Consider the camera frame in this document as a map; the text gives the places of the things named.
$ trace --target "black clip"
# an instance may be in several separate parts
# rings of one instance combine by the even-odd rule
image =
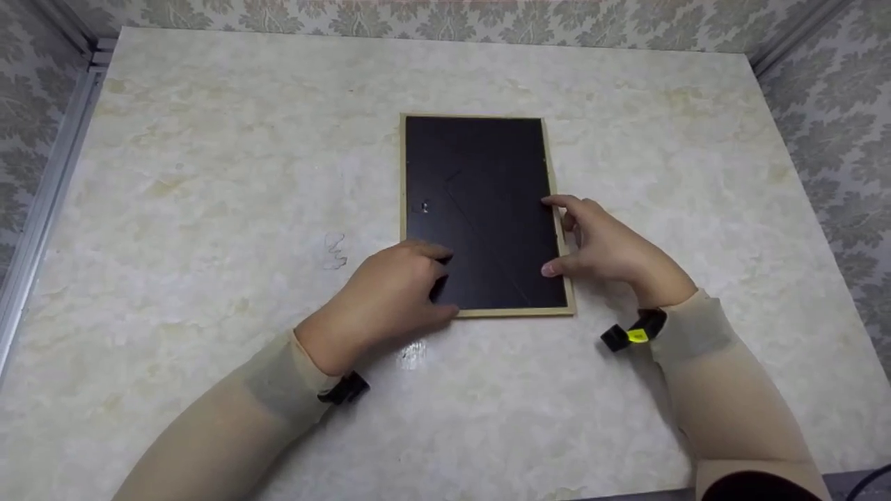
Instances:
[[[335,384],[334,388],[320,393],[318,398],[324,404],[339,406],[344,400],[353,402],[369,388],[371,387],[368,385],[368,382],[362,379],[362,376],[357,374],[356,371],[353,371],[340,378],[340,382]]]
[[[615,353],[632,344],[656,339],[668,318],[666,312],[661,309],[640,309],[637,314],[640,318],[627,331],[615,324],[601,335],[601,341],[610,351]]]

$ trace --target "wallpaper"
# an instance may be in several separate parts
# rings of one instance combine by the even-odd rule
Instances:
[[[82,63],[29,9],[0,0],[0,283]]]
[[[752,54],[819,0],[67,0],[121,25]]]
[[[854,0],[763,84],[891,376],[891,2]]]

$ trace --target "table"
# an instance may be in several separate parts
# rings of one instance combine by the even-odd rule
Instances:
[[[0,497],[101,499],[218,378],[398,238],[400,112],[543,117],[557,185],[723,299],[824,472],[891,457],[891,389],[740,54],[125,28],[0,393]],[[384,353],[268,499],[688,484],[633,305]]]

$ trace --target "left hand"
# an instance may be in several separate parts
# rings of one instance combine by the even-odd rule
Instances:
[[[346,373],[368,348],[409,332],[447,323],[455,305],[434,305],[430,289],[446,275],[437,259],[452,252],[406,240],[366,259],[343,289],[294,329],[300,345],[328,375]]]

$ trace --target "arm sleeve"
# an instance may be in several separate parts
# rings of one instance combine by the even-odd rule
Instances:
[[[666,377],[674,418],[690,441],[696,498],[729,474],[755,471],[828,501],[795,416],[733,331],[720,301],[700,290],[663,309],[666,324],[650,345]]]
[[[151,444],[114,501],[243,499],[294,439],[321,419],[338,378],[293,333],[260,350],[183,411]]]

